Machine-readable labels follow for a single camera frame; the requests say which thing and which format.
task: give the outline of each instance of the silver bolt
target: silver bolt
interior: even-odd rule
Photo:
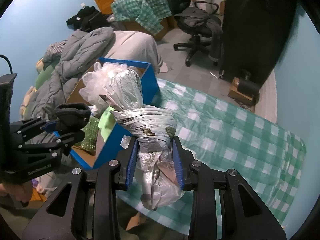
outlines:
[[[201,162],[200,161],[193,161],[191,164],[195,167],[199,167],[201,165]]]
[[[228,171],[228,173],[231,175],[231,176],[236,176],[238,174],[238,172],[235,170],[235,169],[230,169]]]
[[[117,160],[111,160],[111,161],[109,161],[109,165],[110,166],[116,166],[116,165],[118,165],[118,161]]]
[[[72,173],[73,173],[74,175],[78,175],[80,172],[81,172],[81,169],[80,169],[80,168],[74,168],[74,169],[72,170]]]

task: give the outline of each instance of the blue wall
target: blue wall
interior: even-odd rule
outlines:
[[[6,55],[18,76],[14,82],[11,121],[19,119],[24,94],[34,85],[36,62],[46,48],[66,39],[73,30],[66,20],[81,9],[80,4],[97,5],[94,0],[14,0],[0,18],[0,54]],[[9,68],[0,59],[0,75]]]
[[[307,147],[300,187],[283,223],[289,239],[320,193],[320,34],[300,5],[275,74],[278,123]]]

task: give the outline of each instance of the blue box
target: blue box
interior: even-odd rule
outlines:
[[[143,94],[143,103],[150,105],[154,95],[158,92],[159,86],[156,81],[155,74],[151,63],[132,61],[132,60],[121,60],[121,59],[111,59],[111,58],[99,58],[99,62],[102,64],[105,62],[111,63],[123,63],[127,64],[128,67],[136,67],[140,69],[143,74],[141,77],[142,85],[142,94]],[[89,68],[87,72],[93,71],[93,67]],[[70,97],[67,100],[67,103],[76,103],[82,102],[90,105],[86,102],[79,94],[79,90],[84,87],[82,80],[76,85],[75,89],[71,93]],[[105,142],[104,147],[102,148],[100,154],[96,158],[88,154],[87,152],[73,148],[70,154],[78,161],[78,163],[85,169],[96,169],[99,168],[104,163],[116,158],[118,151],[122,149],[120,146],[121,140],[124,135],[132,136],[126,129],[122,128],[119,124],[116,123],[114,126],[109,138]]]

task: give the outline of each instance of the black office chair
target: black office chair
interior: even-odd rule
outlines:
[[[171,8],[172,14],[177,21],[178,27],[185,33],[191,34],[192,37],[189,42],[177,43],[173,45],[174,50],[178,50],[179,47],[191,48],[186,58],[186,66],[191,65],[190,59],[199,50],[205,54],[209,54],[209,49],[207,46],[211,45],[211,41],[201,41],[200,36],[210,38],[212,37],[212,29],[207,26],[207,23],[214,21],[218,24],[219,28],[221,26],[221,20],[215,16],[219,9],[219,5],[212,2],[194,2],[195,7],[189,7],[191,0],[168,0],[169,6]],[[207,13],[205,10],[199,9],[197,7],[198,3],[207,3],[216,6],[216,9],[212,13]],[[217,45],[217,51],[215,56],[211,57],[214,64],[218,64],[221,51],[221,33],[222,30],[218,30],[219,34],[215,39],[219,39]]]

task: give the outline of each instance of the green and white plaid cloth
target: green and white plaid cloth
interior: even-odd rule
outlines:
[[[115,0],[111,9],[116,21],[134,20],[153,35],[163,29],[160,21],[171,16],[167,0]]]
[[[304,142],[296,135],[247,110],[169,81],[157,79],[160,92],[154,105],[174,111],[181,143],[196,152],[196,158],[212,169],[236,169],[258,193],[280,224],[284,221],[299,187],[306,154]],[[140,201],[141,186],[117,195],[153,220],[189,233],[192,192],[177,202],[150,211]],[[218,190],[217,237],[222,237]]]

